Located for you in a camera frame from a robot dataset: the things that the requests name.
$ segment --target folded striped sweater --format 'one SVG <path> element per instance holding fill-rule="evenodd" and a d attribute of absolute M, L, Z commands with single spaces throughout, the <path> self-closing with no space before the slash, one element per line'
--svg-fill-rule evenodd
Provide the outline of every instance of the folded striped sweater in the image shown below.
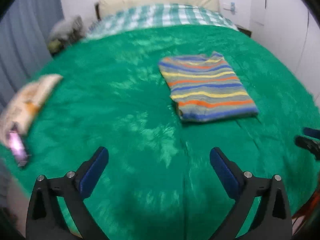
<path fill-rule="evenodd" d="M 208 122 L 258 113 L 258 109 L 223 55 L 165 57 L 162 76 L 182 120 Z"/>

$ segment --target green fuzzy bedspread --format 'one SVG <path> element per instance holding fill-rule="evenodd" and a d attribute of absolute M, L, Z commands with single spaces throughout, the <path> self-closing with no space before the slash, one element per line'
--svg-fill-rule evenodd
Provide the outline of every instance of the green fuzzy bedspread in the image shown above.
<path fill-rule="evenodd" d="M 260 113 L 181 123 L 157 63 L 214 50 Z M 29 165 L 21 171 L 8 150 L 0 153 L 30 195 L 38 175 L 61 177 L 106 147 L 109 164 L 85 204 L 111 240 L 208 239 L 234 204 L 210 165 L 213 147 L 257 177 L 281 175 L 292 212 L 315 189 L 319 165 L 293 138 L 304 126 L 320 127 L 318 108 L 279 60 L 240 32 L 205 25 L 136 30 L 79 43 L 35 78 L 48 73 L 64 79 L 31 127 Z"/>

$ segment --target blue stripe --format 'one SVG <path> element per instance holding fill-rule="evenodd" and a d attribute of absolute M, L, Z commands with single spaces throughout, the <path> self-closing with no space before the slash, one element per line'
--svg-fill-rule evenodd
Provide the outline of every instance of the blue stripe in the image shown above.
<path fill-rule="evenodd" d="M 220 119 L 220 118 L 227 118 L 227 117 L 232 117 L 234 115 L 239 115 L 239 114 L 257 114 L 257 113 L 258 113 L 258 109 L 256 107 L 246 107 L 246 108 L 232 109 L 232 110 L 217 112 L 212 114 L 195 114 L 195 113 L 183 114 L 182 118 L 193 119 L 198 121 L 207 121 L 208 119 L 214 120 L 214 119 Z"/>
<path fill-rule="evenodd" d="M 187 89 L 194 89 L 199 87 L 209 87 L 209 88 L 228 88 L 228 87 L 243 87 L 241 83 L 233 83 L 233 84 L 203 84 L 197 86 L 189 86 L 189 87 L 181 87 L 181 88 L 174 88 L 171 92 L 175 90 L 187 90 Z"/>
<path fill-rule="evenodd" d="M 184 68 L 184 67 L 181 67 L 181 66 L 176 66 L 176 65 L 173 65 L 173 64 L 170 64 L 170 63 L 166 63 L 166 62 L 162 62 L 162 61 L 159 62 L 159 65 L 164 66 L 164 67 L 174 68 L 174 69 L 180 69 L 180 70 L 183 70 L 185 72 L 195 72 L 195 73 L 216 71 L 216 70 L 219 70 L 221 68 L 231 68 L 229 65 L 220 65 L 220 66 L 212 67 L 212 68 L 210 68 L 208 70 L 203 70 L 203 69 L 193 70 L 193 69 L 190 69 L 188 67 Z"/>
<path fill-rule="evenodd" d="M 194 61 L 207 61 L 208 58 L 200 58 L 200 57 L 172 57 L 173 59 L 180 59 L 180 60 L 194 60 Z"/>
<path fill-rule="evenodd" d="M 218 53 L 218 52 L 213 53 L 213 54 L 211 55 L 211 57 L 213 57 L 213 56 L 223 57 L 223 55 L 221 55 L 221 54 Z"/>

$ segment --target window curtain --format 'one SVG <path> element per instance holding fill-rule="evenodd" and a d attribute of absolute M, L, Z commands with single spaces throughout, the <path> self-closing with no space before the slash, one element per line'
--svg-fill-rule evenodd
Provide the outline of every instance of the window curtain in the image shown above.
<path fill-rule="evenodd" d="M 0 113 L 46 63 L 52 27 L 63 19 L 61 0 L 15 0 L 0 21 Z"/>

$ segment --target bolt head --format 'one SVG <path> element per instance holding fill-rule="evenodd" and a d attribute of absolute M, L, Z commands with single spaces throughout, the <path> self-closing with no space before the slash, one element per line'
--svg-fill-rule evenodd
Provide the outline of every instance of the bolt head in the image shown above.
<path fill-rule="evenodd" d="M 43 179 L 44 179 L 44 175 L 39 175 L 38 178 L 37 178 L 38 181 L 41 181 Z"/>
<path fill-rule="evenodd" d="M 250 171 L 245 171 L 243 174 L 244 174 L 244 176 L 246 178 L 251 178 L 252 177 L 252 173 Z"/>
<path fill-rule="evenodd" d="M 74 172 L 74 171 L 69 171 L 69 172 L 67 173 L 67 177 L 68 177 L 68 178 L 72 178 L 74 175 L 75 175 L 75 172 Z"/>
<path fill-rule="evenodd" d="M 276 179 L 277 181 L 281 181 L 281 176 L 278 175 L 278 174 L 276 174 L 276 175 L 275 175 L 275 179 Z"/>

